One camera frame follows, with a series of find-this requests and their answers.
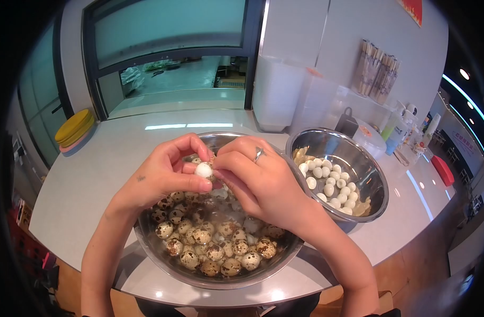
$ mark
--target stack of plates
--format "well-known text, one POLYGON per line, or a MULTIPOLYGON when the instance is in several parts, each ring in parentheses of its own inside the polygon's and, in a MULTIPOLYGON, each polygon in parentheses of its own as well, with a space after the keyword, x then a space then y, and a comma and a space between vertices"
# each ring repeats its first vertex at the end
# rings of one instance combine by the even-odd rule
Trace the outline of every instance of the stack of plates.
POLYGON ((64 156, 78 152, 94 135, 96 120, 88 109, 69 118, 55 134, 55 141, 64 156))

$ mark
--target table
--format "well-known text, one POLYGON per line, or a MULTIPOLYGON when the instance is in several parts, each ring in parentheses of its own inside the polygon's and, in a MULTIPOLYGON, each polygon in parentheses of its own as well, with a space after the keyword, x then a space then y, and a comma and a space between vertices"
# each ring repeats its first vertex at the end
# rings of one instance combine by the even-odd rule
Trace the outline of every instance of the table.
MULTIPOLYGON (((245 110, 172 111, 104 121, 78 153, 57 158, 37 198, 30 232, 57 257, 80 270, 84 250, 104 209, 152 149, 187 132, 207 131, 253 134, 281 149, 288 139, 287 134, 258 131, 252 111, 245 110), (197 125, 188 128, 190 123, 197 125)), ((455 194, 425 157, 409 169, 395 156, 384 155, 378 163, 390 189, 385 213, 367 224, 339 224, 372 265, 416 237, 455 194)), ((302 297, 335 283, 326 262, 305 244, 288 266, 256 285, 228 291, 195 288, 154 265, 131 232, 114 288, 176 306, 244 307, 302 297)))

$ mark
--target stainless steel bowl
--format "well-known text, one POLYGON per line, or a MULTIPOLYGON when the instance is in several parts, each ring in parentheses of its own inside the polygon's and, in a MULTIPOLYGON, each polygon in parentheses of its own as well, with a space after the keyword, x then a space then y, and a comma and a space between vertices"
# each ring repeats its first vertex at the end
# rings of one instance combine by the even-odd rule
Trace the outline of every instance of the stainless steel bowl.
POLYGON ((370 197, 370 208, 361 216, 350 216, 340 212, 316 195, 322 193, 325 179, 317 181, 317 187, 310 190, 311 196, 323 205, 330 216, 339 221, 370 222, 383 214, 388 205, 388 184, 378 163, 364 148, 351 138, 334 130, 308 129, 290 136, 286 143, 286 154, 291 158, 295 149, 309 146, 306 155, 327 158, 332 164, 339 164, 349 174, 350 181, 359 189, 359 199, 364 202, 370 197))
MULTIPOLYGON (((239 136, 245 136, 245 134, 234 132, 209 132, 199 134, 198 136, 209 149, 214 153, 217 153, 222 146, 239 136)), ((279 153, 284 160, 286 160, 302 189, 308 191, 307 183, 293 161, 275 146, 272 146, 272 148, 279 153)), ((286 232, 282 243, 285 245, 284 250, 274 256, 270 261, 262 262, 256 270, 249 273, 246 272, 244 275, 229 278, 211 278, 197 272, 192 272, 185 267, 178 265, 175 262, 175 259, 167 254, 162 240, 156 236, 156 225, 157 223, 151 218, 149 212, 143 212, 134 225, 136 237, 152 262, 181 282, 212 290, 243 288, 261 282, 283 269, 296 256, 303 245, 303 241, 299 237, 291 232, 286 232)))

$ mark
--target hand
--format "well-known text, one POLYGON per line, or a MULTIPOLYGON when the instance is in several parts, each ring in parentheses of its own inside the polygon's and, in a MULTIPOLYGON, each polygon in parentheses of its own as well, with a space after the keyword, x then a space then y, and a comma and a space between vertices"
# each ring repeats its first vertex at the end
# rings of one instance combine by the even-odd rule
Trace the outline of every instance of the hand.
POLYGON ((172 192, 209 192, 212 182, 194 175, 196 164, 182 161, 182 157, 194 153, 202 161, 208 161, 213 156, 213 152, 194 133, 159 144, 113 200, 119 207, 142 211, 172 192))
POLYGON ((262 138, 241 136, 219 149, 214 175, 224 181, 249 215, 296 233, 317 211, 287 162, 262 138), (257 148, 263 148, 254 163, 257 148))

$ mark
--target person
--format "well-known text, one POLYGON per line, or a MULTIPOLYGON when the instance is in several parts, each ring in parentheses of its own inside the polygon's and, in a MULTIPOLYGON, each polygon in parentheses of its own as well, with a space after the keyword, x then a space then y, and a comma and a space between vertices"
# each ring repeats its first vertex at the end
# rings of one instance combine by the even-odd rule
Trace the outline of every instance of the person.
MULTIPOLYGON (((110 289, 118 261, 144 209, 171 192, 212 190, 211 181, 194 175, 194 163, 182 161, 182 157, 193 153, 202 161, 213 156, 194 133, 156 146, 113 196, 81 263, 83 315, 113 315, 110 289)), ((214 176, 233 191, 247 214, 294 233, 323 255, 344 289, 342 316, 366 316, 378 308, 376 279, 365 254, 323 207, 303 192, 287 162, 264 139, 236 138, 219 149, 213 169, 214 176)))

